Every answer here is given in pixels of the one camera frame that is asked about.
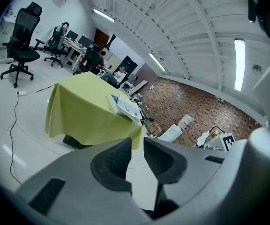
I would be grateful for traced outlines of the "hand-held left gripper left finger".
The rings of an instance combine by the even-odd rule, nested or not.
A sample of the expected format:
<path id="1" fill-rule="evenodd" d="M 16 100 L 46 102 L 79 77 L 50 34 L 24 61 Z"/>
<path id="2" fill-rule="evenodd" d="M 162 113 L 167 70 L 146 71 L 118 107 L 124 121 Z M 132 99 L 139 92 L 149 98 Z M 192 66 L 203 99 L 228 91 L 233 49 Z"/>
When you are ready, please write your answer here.
<path id="1" fill-rule="evenodd" d="M 98 146 L 102 151 L 93 157 L 90 170 L 94 178 L 111 191 L 131 192 L 132 184 L 126 181 L 132 158 L 132 140 L 124 138 Z"/>

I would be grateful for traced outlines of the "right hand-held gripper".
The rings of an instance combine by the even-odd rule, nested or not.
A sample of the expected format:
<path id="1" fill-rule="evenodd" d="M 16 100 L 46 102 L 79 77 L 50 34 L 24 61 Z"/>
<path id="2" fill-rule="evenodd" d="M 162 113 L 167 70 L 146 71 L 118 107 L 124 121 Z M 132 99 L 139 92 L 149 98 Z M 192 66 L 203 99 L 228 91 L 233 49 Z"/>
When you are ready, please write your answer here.
<path id="1" fill-rule="evenodd" d="M 238 140 L 219 168 L 220 173 L 270 173 L 270 127 L 254 130 Z"/>

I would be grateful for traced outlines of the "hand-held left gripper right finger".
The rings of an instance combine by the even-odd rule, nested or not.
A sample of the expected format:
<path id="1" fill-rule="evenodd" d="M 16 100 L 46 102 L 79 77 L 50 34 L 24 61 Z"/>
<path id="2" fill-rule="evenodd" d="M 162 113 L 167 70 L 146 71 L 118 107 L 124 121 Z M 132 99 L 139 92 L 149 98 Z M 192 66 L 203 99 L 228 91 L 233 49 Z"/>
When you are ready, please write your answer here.
<path id="1" fill-rule="evenodd" d="M 182 178 L 188 165 L 183 155 L 157 139 L 145 137 L 143 146 L 144 158 L 160 184 L 174 184 Z"/>

